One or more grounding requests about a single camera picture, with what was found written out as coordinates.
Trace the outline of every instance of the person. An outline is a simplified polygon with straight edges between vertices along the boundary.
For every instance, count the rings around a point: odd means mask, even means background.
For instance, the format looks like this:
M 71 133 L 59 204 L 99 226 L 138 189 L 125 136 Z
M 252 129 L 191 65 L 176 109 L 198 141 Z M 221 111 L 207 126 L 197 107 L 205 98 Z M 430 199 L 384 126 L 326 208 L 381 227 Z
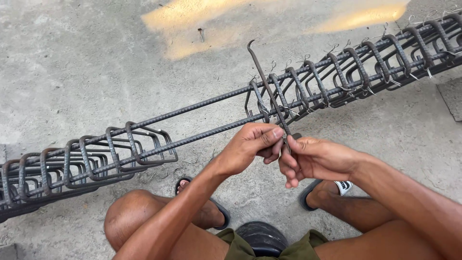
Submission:
M 104 230 L 119 260 L 252 260 L 249 245 L 225 223 L 209 200 L 226 178 L 244 171 L 259 155 L 278 161 L 286 187 L 323 180 L 308 193 L 320 208 L 363 234 L 327 241 L 311 230 L 284 250 L 281 260 L 456 260 L 462 258 L 462 206 L 422 186 L 373 156 L 326 140 L 287 137 L 272 124 L 246 124 L 193 181 L 181 181 L 174 198 L 134 190 L 115 201 Z M 342 197 L 332 181 L 351 181 L 371 198 Z

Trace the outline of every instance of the concrete floor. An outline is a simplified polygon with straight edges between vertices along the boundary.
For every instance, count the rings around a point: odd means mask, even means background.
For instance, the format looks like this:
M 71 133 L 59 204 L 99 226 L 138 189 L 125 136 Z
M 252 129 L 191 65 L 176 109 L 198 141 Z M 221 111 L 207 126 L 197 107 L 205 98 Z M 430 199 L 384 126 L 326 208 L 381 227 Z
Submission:
M 306 33 L 348 1 L 236 2 L 239 5 L 197 12 L 199 18 L 186 15 L 183 24 L 157 28 L 153 19 L 169 17 L 146 14 L 162 8 L 159 3 L 169 5 L 167 0 L 0 0 L 0 143 L 6 144 L 8 158 L 63 147 L 82 135 L 100 135 L 108 126 L 139 122 L 246 86 L 247 73 L 256 73 L 245 49 L 253 38 L 258 39 L 254 50 L 263 67 L 268 71 L 276 60 L 279 71 L 288 58 L 297 61 L 311 53 L 317 61 L 335 43 L 360 43 L 383 32 L 379 23 L 369 29 Z M 398 22 L 405 25 L 409 14 L 422 20 L 431 7 L 441 10 L 447 3 L 412 1 Z M 205 43 L 199 27 L 204 28 Z M 435 87 L 459 75 L 455 69 L 320 111 L 291 127 L 304 136 L 331 139 L 375 155 L 462 203 L 462 124 L 454 122 Z M 245 117 L 243 103 L 244 97 L 229 99 L 155 127 L 179 140 Z M 177 180 L 173 170 L 182 167 L 187 175 L 196 175 L 213 150 L 220 151 L 234 133 L 178 148 L 178 163 L 150 171 L 168 170 L 165 179 L 155 177 L 144 184 L 133 178 L 10 219 L 0 225 L 0 245 L 17 243 L 19 258 L 25 260 L 110 259 L 114 252 L 103 234 L 110 204 L 132 189 L 172 196 Z M 182 162 L 196 159 L 192 149 L 198 162 Z M 358 235 L 326 212 L 307 213 L 297 205 L 298 193 L 308 184 L 287 190 L 276 164 L 256 161 L 225 181 L 214 198 L 230 210 L 233 228 L 263 220 L 279 228 L 289 242 L 309 229 L 329 239 Z M 351 194 L 365 195 L 357 187 Z

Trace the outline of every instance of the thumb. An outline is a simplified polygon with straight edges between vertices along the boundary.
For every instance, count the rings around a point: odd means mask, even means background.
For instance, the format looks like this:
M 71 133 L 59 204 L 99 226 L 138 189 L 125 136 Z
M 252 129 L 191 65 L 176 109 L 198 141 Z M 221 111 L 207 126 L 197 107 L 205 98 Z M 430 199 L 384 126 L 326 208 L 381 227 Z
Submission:
M 309 143 L 307 137 L 296 141 L 292 136 L 287 137 L 290 149 L 299 155 L 316 155 L 320 150 L 320 143 Z
M 253 143 L 257 151 L 265 149 L 277 143 L 284 135 L 284 130 L 280 127 L 273 128 L 271 131 L 264 133 L 261 137 L 255 139 Z

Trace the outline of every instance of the hand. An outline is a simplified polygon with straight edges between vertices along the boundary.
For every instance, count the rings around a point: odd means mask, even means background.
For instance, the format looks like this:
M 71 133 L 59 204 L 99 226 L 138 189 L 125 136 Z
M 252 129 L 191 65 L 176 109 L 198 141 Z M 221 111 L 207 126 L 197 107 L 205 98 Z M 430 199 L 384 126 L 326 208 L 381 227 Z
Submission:
M 282 128 L 275 124 L 247 123 L 212 162 L 225 175 L 243 172 L 256 155 L 269 164 L 279 158 L 283 134 Z
M 341 144 L 312 137 L 294 140 L 287 137 L 292 154 L 286 145 L 282 148 L 279 168 L 286 176 L 286 188 L 295 188 L 305 178 L 322 180 L 349 180 L 358 167 L 362 153 Z

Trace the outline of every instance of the forearm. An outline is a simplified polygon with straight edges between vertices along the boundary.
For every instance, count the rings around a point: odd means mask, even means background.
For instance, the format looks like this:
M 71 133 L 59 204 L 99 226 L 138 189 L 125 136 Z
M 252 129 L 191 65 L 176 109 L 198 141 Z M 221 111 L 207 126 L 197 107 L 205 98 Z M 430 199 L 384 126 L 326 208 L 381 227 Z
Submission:
M 216 172 L 216 164 L 207 165 L 184 191 L 133 233 L 113 259 L 167 259 L 193 216 L 225 180 Z
M 352 181 L 413 226 L 447 259 L 462 254 L 462 206 L 364 155 Z

